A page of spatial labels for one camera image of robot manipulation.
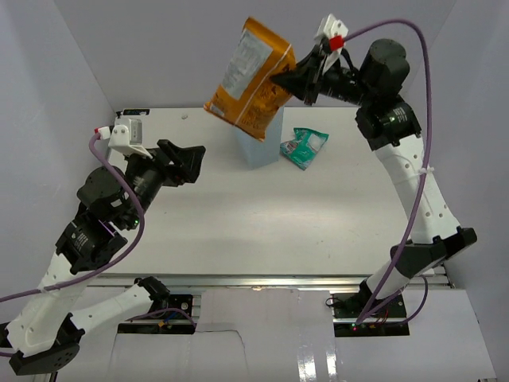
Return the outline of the orange Kettle chips bag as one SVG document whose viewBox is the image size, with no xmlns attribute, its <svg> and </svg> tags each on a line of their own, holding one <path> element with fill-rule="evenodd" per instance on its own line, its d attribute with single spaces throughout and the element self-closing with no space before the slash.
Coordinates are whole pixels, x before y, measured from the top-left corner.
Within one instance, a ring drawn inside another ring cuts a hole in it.
<svg viewBox="0 0 509 382">
<path fill-rule="evenodd" d="M 291 98 L 271 77 L 294 68 L 293 46 L 249 17 L 223 79 L 204 110 L 262 142 L 278 110 Z"/>
</svg>

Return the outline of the teal snack packet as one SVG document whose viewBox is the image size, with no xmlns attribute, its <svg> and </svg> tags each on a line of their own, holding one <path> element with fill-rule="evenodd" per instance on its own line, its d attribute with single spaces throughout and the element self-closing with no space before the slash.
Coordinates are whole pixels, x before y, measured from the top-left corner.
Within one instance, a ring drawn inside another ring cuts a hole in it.
<svg viewBox="0 0 509 382">
<path fill-rule="evenodd" d="M 329 135 L 304 127 L 295 127 L 293 133 L 293 139 L 280 144 L 280 151 L 298 168 L 306 170 L 328 141 Z"/>
</svg>

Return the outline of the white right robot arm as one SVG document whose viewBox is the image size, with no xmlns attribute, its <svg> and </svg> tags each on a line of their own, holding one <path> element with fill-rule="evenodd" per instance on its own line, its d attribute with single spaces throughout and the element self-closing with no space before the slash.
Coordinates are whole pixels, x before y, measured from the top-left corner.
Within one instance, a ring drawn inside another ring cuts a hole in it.
<svg viewBox="0 0 509 382">
<path fill-rule="evenodd" d="M 390 249 L 390 261 L 359 285 L 359 291 L 332 306 L 358 317 L 378 317 L 388 298 L 410 280 L 442 264 L 477 241 L 473 228 L 464 228 L 450 211 L 431 166 L 424 164 L 425 143 L 412 107 L 400 96 L 410 65 L 398 42 L 378 39 L 363 63 L 330 68 L 328 43 L 321 42 L 293 69 L 271 80 L 290 95 L 311 105 L 319 95 L 358 106 L 356 125 L 387 171 L 412 225 L 403 246 Z"/>
</svg>

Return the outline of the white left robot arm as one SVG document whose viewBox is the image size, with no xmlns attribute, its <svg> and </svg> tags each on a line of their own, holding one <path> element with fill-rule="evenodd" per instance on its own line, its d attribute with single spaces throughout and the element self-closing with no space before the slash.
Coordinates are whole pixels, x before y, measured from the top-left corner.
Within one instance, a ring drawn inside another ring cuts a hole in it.
<svg viewBox="0 0 509 382">
<path fill-rule="evenodd" d="M 144 154 L 126 154 L 121 170 L 103 159 L 79 188 L 75 218 L 56 242 L 39 286 L 24 293 L 20 314 L 1 326 L 2 355 L 17 376 L 53 374 L 69 364 L 80 343 L 126 320 L 183 318 L 190 305 L 174 298 L 153 276 L 87 309 L 75 304 L 90 282 L 130 254 L 136 240 L 122 232 L 143 233 L 145 213 L 164 187 L 195 182 L 205 155 L 203 146 L 179 147 L 162 139 Z"/>
</svg>

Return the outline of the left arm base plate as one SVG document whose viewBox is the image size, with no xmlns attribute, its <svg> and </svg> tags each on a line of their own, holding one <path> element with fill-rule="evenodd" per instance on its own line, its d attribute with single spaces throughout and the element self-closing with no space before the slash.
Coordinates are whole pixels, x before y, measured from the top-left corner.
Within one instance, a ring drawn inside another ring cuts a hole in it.
<svg viewBox="0 0 509 382">
<path fill-rule="evenodd" d="M 167 302 L 150 308 L 148 317 L 118 325 L 118 334 L 192 335 L 200 314 L 201 297 L 172 294 Z"/>
</svg>

